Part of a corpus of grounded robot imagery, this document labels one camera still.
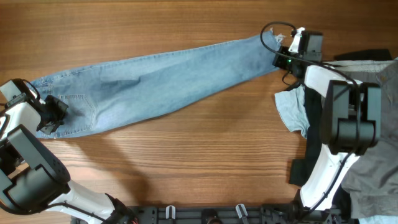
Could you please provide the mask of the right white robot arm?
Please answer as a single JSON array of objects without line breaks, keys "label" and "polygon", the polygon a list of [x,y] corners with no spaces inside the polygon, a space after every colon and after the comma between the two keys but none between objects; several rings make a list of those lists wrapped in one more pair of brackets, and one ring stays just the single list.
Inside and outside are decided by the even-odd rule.
[{"label": "right white robot arm", "polygon": [[289,218],[297,223],[324,222],[331,215],[333,197],[349,168],[380,138],[381,89],[323,64],[322,33],[301,27],[293,28],[291,36],[292,44],[278,50],[273,64],[323,96],[325,104],[320,120],[320,155],[291,203]]}]

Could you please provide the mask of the light blue denim jeans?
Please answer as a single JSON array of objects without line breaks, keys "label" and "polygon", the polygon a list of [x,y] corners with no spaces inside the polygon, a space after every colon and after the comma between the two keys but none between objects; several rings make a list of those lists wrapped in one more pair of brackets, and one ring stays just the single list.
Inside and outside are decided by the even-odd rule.
[{"label": "light blue denim jeans", "polygon": [[282,38],[267,31],[247,39],[64,70],[34,80],[45,97],[66,103],[51,138],[77,138],[172,113],[273,72]]}]

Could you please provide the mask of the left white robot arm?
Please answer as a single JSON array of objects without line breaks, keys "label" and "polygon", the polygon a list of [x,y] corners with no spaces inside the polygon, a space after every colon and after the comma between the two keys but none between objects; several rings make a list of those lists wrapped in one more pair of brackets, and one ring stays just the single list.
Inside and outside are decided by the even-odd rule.
[{"label": "left white robot arm", "polygon": [[1,111],[1,209],[13,215],[60,212],[74,223],[137,223],[120,200],[71,180],[63,163],[35,136],[66,105],[25,93],[8,98]]}]

